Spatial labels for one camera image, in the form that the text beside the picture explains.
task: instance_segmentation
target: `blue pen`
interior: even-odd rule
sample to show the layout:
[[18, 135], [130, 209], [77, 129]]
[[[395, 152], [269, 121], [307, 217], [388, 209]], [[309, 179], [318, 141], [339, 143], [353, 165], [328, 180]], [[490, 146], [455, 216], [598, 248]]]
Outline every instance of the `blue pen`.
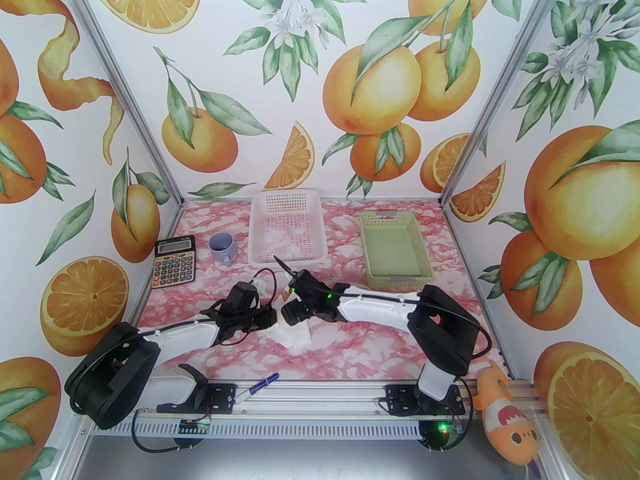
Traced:
[[242, 393], [236, 395], [235, 403], [240, 404], [244, 402], [245, 400], [247, 400], [247, 398], [258, 393], [258, 391], [260, 391], [262, 388], [266, 388], [272, 382], [277, 381], [279, 377], [280, 377], [279, 373], [274, 373], [273, 375], [269, 375], [267, 378], [262, 379], [260, 382], [258, 382], [258, 384], [255, 384], [254, 386], [251, 386], [249, 389], [246, 389], [245, 391], [242, 391]]

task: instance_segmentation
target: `cord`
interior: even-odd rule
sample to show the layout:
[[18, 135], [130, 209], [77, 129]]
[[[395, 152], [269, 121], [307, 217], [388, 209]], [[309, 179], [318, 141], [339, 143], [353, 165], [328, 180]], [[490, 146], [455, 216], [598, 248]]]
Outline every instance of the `cord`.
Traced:
[[249, 334], [250, 334], [249, 332], [245, 333], [244, 336], [242, 336], [242, 338], [238, 339], [238, 341], [234, 341], [233, 343], [218, 343], [218, 345], [222, 345], [222, 347], [231, 347], [232, 345], [238, 345], [243, 341], [245, 341], [247, 339], [247, 336], [249, 336]]
[[89, 374], [89, 372], [93, 370], [93, 368], [95, 368], [96, 365], [98, 365], [98, 363], [100, 363], [103, 359], [105, 359], [105, 357], [107, 357], [111, 352], [120, 348], [122, 345], [126, 345], [127, 343], [136, 341], [139, 338], [144, 338], [145, 336], [151, 336], [151, 334], [155, 334], [156, 332], [169, 331], [171, 329], [175, 329], [176, 327], [192, 325], [195, 322], [199, 322], [199, 323], [214, 322], [214, 320], [212, 320], [212, 318], [201, 318], [197, 320], [185, 320], [183, 322], [176, 322], [173, 324], [169, 324], [165, 327], [161, 327], [160, 329], [153, 329], [150, 331], [132, 334], [131, 336], [128, 336], [127, 338], [123, 338], [119, 340], [117, 343], [115, 343], [114, 345], [110, 346], [102, 354], [100, 354], [96, 359], [94, 359], [94, 361], [92, 361], [91, 364], [89, 364], [89, 366], [87, 366], [87, 368], [85, 368], [82, 371], [82, 373], [78, 375], [78, 377], [75, 378], [73, 382], [73, 389], [71, 389], [71, 393], [69, 393], [69, 405], [71, 406], [71, 410], [73, 410], [73, 412], [75, 412], [76, 414], [85, 414], [82, 408], [80, 408], [80, 406], [76, 403], [76, 391], [78, 390], [78, 386], [82, 384], [82, 379], [86, 377], [86, 375]]
[[136, 420], [138, 419], [138, 413], [140, 409], [136, 409], [133, 413], [133, 421], [131, 422], [131, 439], [133, 439], [133, 444], [137, 446], [140, 450], [147, 453], [167, 453], [167, 452], [175, 452], [176, 450], [181, 450], [179, 445], [169, 446], [169, 448], [147, 448], [140, 441], [138, 441], [138, 437], [136, 437]]
[[268, 306], [271, 306], [272, 303], [274, 302], [274, 299], [276, 298], [276, 292], [278, 291], [278, 281], [276, 280], [276, 272], [271, 270], [269, 267], [261, 268], [260, 270], [258, 270], [258, 272], [256, 272], [253, 275], [251, 279], [256, 279], [256, 277], [258, 277], [258, 274], [260, 274], [261, 272], [270, 272], [273, 278], [273, 291], [271, 292], [271, 298], [269, 299], [269, 302], [267, 304]]
[[[385, 297], [384, 295], [370, 295], [370, 294], [357, 294], [357, 293], [333, 293], [331, 290], [322, 290], [321, 288], [318, 288], [318, 290], [322, 291], [323, 293], [327, 293], [329, 295], [332, 295], [333, 297], [354, 297], [354, 298], [358, 298], [358, 297], [362, 297], [364, 299], [377, 299], [377, 300], [384, 300], [387, 302], [399, 302], [400, 300], [397, 297]], [[480, 333], [482, 333], [482, 335], [486, 338], [486, 347], [482, 350], [480, 350], [480, 352], [478, 352], [477, 354], [473, 354], [471, 356], [471, 359], [478, 359], [479, 357], [482, 357], [483, 355], [487, 354], [492, 347], [494, 346], [494, 343], [491, 339], [491, 336], [489, 336], [489, 333], [484, 329], [484, 327], [482, 327], [482, 325], [480, 325], [477, 322], [474, 322], [473, 320], [471, 320], [471, 318], [462, 315], [460, 313], [456, 313], [455, 311], [452, 311], [450, 309], [441, 307], [441, 306], [436, 306], [436, 304], [430, 304], [429, 302], [423, 302], [421, 300], [405, 300], [404, 301], [405, 304], [414, 304], [414, 306], [424, 306], [427, 308], [431, 308], [431, 309], [435, 309], [437, 311], [444, 311], [444, 313], [449, 313], [450, 315], [453, 315], [457, 318], [459, 318], [460, 320], [464, 320], [465, 322], [470, 323], [471, 325], [473, 325], [473, 327], [475, 327], [476, 329], [478, 329], [478, 331]]]

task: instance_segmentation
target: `pink marble surface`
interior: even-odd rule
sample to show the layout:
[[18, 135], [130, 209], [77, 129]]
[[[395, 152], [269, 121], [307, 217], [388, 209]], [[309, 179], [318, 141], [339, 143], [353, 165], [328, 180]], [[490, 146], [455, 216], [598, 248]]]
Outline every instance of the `pink marble surface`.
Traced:
[[[247, 261], [249, 201], [188, 201], [176, 236], [196, 236], [196, 280], [181, 286], [151, 291], [140, 320], [152, 327], [185, 320], [226, 297], [237, 281], [251, 279], [254, 267]], [[323, 201], [329, 256], [309, 270], [331, 286], [347, 282], [366, 286], [359, 215], [366, 210], [406, 210], [415, 214], [435, 272], [433, 284], [451, 295], [489, 329], [475, 297], [462, 259], [436, 201]], [[235, 236], [238, 254], [233, 266], [216, 263], [207, 247], [219, 231]], [[283, 272], [278, 285], [286, 286]], [[167, 362], [169, 368], [189, 362], [208, 378], [261, 379], [279, 372], [283, 380], [406, 380], [417, 378], [426, 361], [411, 334], [369, 323], [309, 321], [311, 343], [288, 349], [269, 336], [250, 334], [242, 343], [185, 354]], [[480, 335], [476, 352], [486, 346]], [[489, 365], [502, 364], [498, 348], [471, 363], [468, 377]]]

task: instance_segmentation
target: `green plastic basket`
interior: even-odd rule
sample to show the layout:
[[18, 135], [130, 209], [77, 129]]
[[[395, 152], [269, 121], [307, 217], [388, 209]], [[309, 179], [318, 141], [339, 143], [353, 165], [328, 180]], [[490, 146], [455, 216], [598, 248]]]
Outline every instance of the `green plastic basket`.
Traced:
[[360, 214], [360, 235], [371, 288], [420, 290], [434, 279], [434, 270], [411, 212], [375, 211]]

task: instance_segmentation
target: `calculator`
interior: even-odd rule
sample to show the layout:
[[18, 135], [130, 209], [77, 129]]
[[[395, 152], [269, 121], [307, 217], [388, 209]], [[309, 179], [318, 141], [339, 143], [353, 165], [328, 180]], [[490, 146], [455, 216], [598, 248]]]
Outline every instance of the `calculator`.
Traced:
[[155, 243], [151, 288], [190, 283], [196, 277], [196, 237], [177, 236]]

